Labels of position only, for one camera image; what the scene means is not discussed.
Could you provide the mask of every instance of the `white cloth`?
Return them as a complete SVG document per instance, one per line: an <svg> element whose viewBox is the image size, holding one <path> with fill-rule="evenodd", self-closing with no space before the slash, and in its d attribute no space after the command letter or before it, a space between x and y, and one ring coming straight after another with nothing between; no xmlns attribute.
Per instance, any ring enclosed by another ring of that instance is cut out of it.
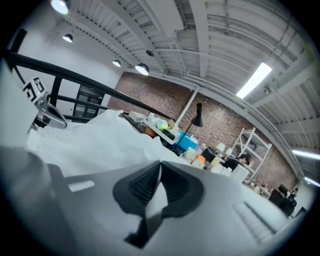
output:
<svg viewBox="0 0 320 256"><path fill-rule="evenodd" d="M159 137L137 132L118 117L122 110L106 110L87 124L69 122L67 128L50 126L31 130L27 148L45 163L61 168L65 177L120 169L146 161L188 165L165 148Z"/></svg>

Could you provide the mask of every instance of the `ceiling duct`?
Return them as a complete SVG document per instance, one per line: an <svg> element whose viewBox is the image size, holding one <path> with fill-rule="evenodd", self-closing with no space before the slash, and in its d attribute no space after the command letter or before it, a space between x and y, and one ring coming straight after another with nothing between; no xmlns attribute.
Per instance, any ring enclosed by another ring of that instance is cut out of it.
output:
<svg viewBox="0 0 320 256"><path fill-rule="evenodd" d="M184 29L183 21L174 0L146 0L146 2L167 37L174 38L177 30Z"/></svg>
<svg viewBox="0 0 320 256"><path fill-rule="evenodd" d="M158 18L154 14L154 12L151 10L150 6L147 4L146 0L137 0L137 2L141 5L141 7L144 9L146 14L149 16L150 20L154 24L156 30L162 31L161 24L159 23Z"/></svg>

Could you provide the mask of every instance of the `brick wall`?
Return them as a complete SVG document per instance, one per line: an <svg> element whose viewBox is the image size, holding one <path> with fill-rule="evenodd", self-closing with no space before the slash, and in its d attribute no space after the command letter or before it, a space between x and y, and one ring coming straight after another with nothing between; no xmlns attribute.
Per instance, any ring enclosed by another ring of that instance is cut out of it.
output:
<svg viewBox="0 0 320 256"><path fill-rule="evenodd" d="M189 89L175 83L129 72L123 73L115 89L174 119L178 118L192 95ZM214 147L222 142L228 148L231 148L242 128L248 130L253 128L250 122L230 108L198 93L179 124L182 131L187 129L191 120L195 117L197 103L202 103L203 127L192 125L188 133L194 135L200 144L205 143L207 146ZM144 109L113 97L107 106L124 111L148 114L148 111ZM266 143L270 143L260 131L257 131L257 133ZM284 184L288 189L293 189L298 182L291 167L274 145L256 179L261 184L268 183L269 189L276 189L280 184Z"/></svg>

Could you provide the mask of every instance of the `metal railing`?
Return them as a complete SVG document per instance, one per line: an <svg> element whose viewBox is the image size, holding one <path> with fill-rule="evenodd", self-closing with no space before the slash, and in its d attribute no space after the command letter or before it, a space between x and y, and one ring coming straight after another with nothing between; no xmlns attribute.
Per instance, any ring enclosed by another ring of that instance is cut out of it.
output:
<svg viewBox="0 0 320 256"><path fill-rule="evenodd" d="M157 114L163 118L174 120L172 117L158 111L157 109L155 109L151 106L148 106L148 105L142 103L141 101L139 101L137 99L134 99L134 98L132 98L132 97L120 92L120 91L112 89L112 88L110 88L100 82L97 82L93 79L90 79L84 75L73 72L73 71L68 70L66 68L63 68L63 67L60 67L57 65L53 65L53 64L41 61L41 60L34 59L34 58L30 58L30 57L15 53L11 50L7 50L5 52L4 58L6 59L9 66L12 67L16 71L16 73L20 77L20 79L22 79L21 81L24 81L24 80L23 80L17 66L55 76L52 90L51 90L51 94L50 94L50 103L54 106L56 106L57 100L61 100L61 101L75 103L75 104L81 104L81 105L88 106L88 107L94 107L94 108L102 109L102 110L113 109L113 108L108 108L106 106L102 106L99 104L94 104L91 102L86 102L83 100L59 95L59 89L61 86L62 79L65 79L65 80L74 82L76 84L80 84L81 86L84 86L84 87L98 89L99 91L101 91L107 95L110 95L114 98L117 98L119 100L130 103L130 104L137 106L139 108L142 108L144 110L147 110L149 112ZM81 122L87 122L90 120L90 118L87 118L87 117L79 117L79 116L74 116L74 115L72 115L72 116L71 115L64 115L64 117L68 120L81 121Z"/></svg>

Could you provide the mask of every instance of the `blue box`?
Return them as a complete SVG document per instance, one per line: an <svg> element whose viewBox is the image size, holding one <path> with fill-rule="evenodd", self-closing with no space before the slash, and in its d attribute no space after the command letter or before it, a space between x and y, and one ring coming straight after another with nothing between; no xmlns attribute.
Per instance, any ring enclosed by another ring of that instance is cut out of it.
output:
<svg viewBox="0 0 320 256"><path fill-rule="evenodd" d="M184 133L184 131L180 131L179 140L184 135ZM195 149L197 147L197 143L193 142L190 137L191 135L186 133L183 139L180 141L178 147L184 149L185 151L187 151L188 148Z"/></svg>

